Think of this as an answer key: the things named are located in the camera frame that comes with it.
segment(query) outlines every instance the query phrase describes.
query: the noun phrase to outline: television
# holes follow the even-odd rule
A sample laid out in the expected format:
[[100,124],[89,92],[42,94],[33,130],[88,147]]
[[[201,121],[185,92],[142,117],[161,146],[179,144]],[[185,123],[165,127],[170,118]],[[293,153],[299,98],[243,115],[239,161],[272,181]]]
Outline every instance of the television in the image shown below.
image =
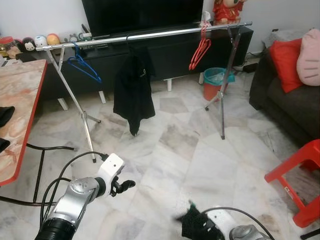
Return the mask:
[[203,0],[82,0],[93,37],[201,21]]

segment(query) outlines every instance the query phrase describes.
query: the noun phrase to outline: marble table top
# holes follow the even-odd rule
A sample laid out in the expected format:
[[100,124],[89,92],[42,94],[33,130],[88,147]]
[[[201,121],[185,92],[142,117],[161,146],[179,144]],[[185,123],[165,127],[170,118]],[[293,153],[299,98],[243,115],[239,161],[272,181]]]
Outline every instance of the marble table top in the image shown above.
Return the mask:
[[47,68],[46,60],[0,67],[0,106],[14,106],[0,138],[10,146],[0,153],[0,186],[17,179]]

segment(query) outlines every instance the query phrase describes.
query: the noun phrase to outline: cushion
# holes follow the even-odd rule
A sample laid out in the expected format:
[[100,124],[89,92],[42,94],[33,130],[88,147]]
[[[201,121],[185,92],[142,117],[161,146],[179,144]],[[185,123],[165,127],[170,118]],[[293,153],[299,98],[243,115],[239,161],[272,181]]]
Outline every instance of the cushion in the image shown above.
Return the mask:
[[297,72],[301,42],[301,38],[292,41],[275,41],[269,49],[285,93],[303,85]]
[[320,86],[320,31],[318,29],[312,29],[303,36],[296,71],[304,84]]

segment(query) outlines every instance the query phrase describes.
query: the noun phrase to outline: black cabinet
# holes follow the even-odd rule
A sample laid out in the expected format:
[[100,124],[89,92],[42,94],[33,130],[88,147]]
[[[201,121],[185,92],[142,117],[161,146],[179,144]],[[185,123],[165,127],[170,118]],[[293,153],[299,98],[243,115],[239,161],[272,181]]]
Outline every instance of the black cabinet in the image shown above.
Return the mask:
[[[232,29],[233,37],[236,36],[236,31],[236,29]],[[253,31],[251,29],[242,28],[242,36],[235,55],[234,65],[244,63],[252,35]],[[211,47],[193,71],[189,71],[189,63],[201,39],[198,32],[130,41],[129,44],[133,47],[148,47],[156,74],[151,80],[155,81],[200,73],[212,67],[225,68],[232,50],[228,32],[219,29],[207,33],[207,36],[212,41]],[[36,54],[37,58],[46,57],[43,52]],[[109,44],[106,49],[93,48],[86,51],[84,59],[98,73],[102,83],[98,83],[67,63],[68,57],[74,55],[72,48],[65,49],[61,71],[76,95],[98,91],[112,92],[115,85],[115,76],[123,65],[127,54],[128,45],[126,42]],[[40,99],[57,99],[65,96],[68,96],[68,92],[50,63],[43,81]]]
[[126,60],[126,57],[127,54],[121,54],[112,57],[106,56],[90,59],[91,66],[102,80],[100,85],[101,90],[113,92],[116,74]]

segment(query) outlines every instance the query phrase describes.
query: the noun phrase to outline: teal bin lid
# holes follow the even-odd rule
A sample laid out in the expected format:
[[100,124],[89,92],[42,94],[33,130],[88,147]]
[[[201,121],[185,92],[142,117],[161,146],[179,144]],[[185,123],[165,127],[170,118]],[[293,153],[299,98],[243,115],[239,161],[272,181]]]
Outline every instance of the teal bin lid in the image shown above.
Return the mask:
[[[224,74],[226,72],[225,68],[221,67],[211,67],[204,71],[204,82],[206,84],[211,84],[213,86],[221,86],[223,83]],[[230,72],[227,83],[233,83],[236,81],[233,72]]]

